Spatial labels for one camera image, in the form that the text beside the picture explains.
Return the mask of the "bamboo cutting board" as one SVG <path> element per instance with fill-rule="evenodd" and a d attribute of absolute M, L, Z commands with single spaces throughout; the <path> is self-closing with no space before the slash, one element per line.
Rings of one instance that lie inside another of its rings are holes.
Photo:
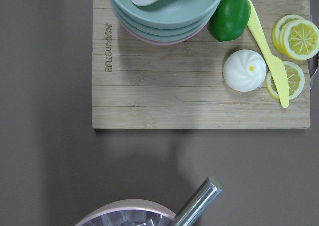
<path fill-rule="evenodd" d="M 93 0 L 94 129 L 307 129 L 309 80 L 287 108 L 266 86 L 238 92 L 222 68 L 233 52 L 259 51 L 249 30 L 218 42 L 206 28 L 185 42 L 153 45 L 129 34 L 108 0 Z"/>

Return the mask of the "pink bottom stacked bowl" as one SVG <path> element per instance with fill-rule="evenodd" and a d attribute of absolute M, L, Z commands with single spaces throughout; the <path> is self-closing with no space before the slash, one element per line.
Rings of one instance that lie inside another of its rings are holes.
<path fill-rule="evenodd" d="M 117 18 L 118 22 L 121 24 L 121 26 L 132 36 L 135 38 L 150 43 L 154 45 L 173 45 L 177 44 L 183 41 L 186 41 L 190 39 L 191 37 L 195 36 L 197 33 L 199 33 L 207 24 L 203 24 L 200 27 L 195 28 L 194 30 L 188 31 L 183 34 L 178 34 L 174 36 L 157 36 L 157 35 L 152 35 L 148 34 L 145 32 L 142 32 L 135 27 L 129 25 L 122 17 L 119 17 L 118 15 L 114 14 L 115 17 Z"/>

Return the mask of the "top green bowl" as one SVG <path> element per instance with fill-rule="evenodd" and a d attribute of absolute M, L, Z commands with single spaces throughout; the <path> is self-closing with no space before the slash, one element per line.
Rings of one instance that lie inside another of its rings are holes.
<path fill-rule="evenodd" d="M 111 0 L 136 22 L 159 28 L 174 29 L 211 17 L 221 0 L 159 0 L 149 6 L 135 6 L 131 0 Z"/>

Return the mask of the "metal ice scoop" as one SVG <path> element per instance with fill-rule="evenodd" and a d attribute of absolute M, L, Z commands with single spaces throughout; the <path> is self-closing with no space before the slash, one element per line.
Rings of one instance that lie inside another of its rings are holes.
<path fill-rule="evenodd" d="M 223 186 L 220 181 L 208 176 L 169 225 L 193 226 L 222 191 Z"/>

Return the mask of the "pink bowl with ice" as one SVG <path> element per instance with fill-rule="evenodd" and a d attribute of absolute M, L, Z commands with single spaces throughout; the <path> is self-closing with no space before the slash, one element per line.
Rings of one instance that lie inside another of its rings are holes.
<path fill-rule="evenodd" d="M 153 201 L 119 200 L 104 205 L 81 219 L 78 226 L 167 226 L 175 213 Z"/>

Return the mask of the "green lime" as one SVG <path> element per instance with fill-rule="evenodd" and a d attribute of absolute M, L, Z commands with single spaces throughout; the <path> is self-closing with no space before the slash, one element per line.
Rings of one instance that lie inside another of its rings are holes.
<path fill-rule="evenodd" d="M 248 0 L 221 0 L 209 21 L 209 32 L 219 42 L 239 38 L 251 13 Z"/>

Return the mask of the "yellow plastic knife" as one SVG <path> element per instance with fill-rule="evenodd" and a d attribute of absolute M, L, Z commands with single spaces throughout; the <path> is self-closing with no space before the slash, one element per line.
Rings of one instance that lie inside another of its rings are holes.
<path fill-rule="evenodd" d="M 281 106 L 287 108 L 289 106 L 290 99 L 289 85 L 284 63 L 281 59 L 272 54 L 266 37 L 264 35 L 256 10 L 252 2 L 250 0 L 247 1 L 251 9 L 247 27 L 250 30 L 253 38 L 255 39 L 267 63 L 270 73 L 272 74 Z"/>

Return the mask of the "lemon slice under knife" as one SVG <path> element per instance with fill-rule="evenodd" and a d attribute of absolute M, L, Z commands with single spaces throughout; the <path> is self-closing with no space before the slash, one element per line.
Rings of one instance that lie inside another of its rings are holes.
<path fill-rule="evenodd" d="M 288 79 L 289 99 L 292 100 L 302 92 L 305 84 L 305 76 L 302 69 L 297 64 L 290 61 L 284 61 L 283 64 Z M 279 99 L 270 71 L 266 75 L 266 87 L 272 97 Z"/>

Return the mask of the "back lemon slice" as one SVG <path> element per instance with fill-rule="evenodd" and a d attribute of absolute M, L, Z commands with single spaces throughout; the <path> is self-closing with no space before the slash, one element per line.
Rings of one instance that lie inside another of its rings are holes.
<path fill-rule="evenodd" d="M 273 46 L 282 54 L 284 54 L 284 50 L 283 48 L 280 46 L 279 43 L 279 35 L 280 32 L 283 28 L 283 26 L 293 20 L 299 20 L 299 19 L 304 19 L 303 17 L 299 16 L 299 15 L 295 15 L 295 14 L 289 14 L 289 15 L 285 15 L 284 17 L 282 17 L 281 19 L 278 20 L 278 22 L 274 25 L 273 29 L 272 29 L 272 43 Z"/>

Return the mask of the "front lemon slice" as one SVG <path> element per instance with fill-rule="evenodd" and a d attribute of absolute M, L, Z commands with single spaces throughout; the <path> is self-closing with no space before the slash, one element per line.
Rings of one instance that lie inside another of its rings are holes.
<path fill-rule="evenodd" d="M 279 40 L 284 53 L 295 60 L 308 60 L 319 51 L 319 29 L 308 20 L 286 23 Z"/>

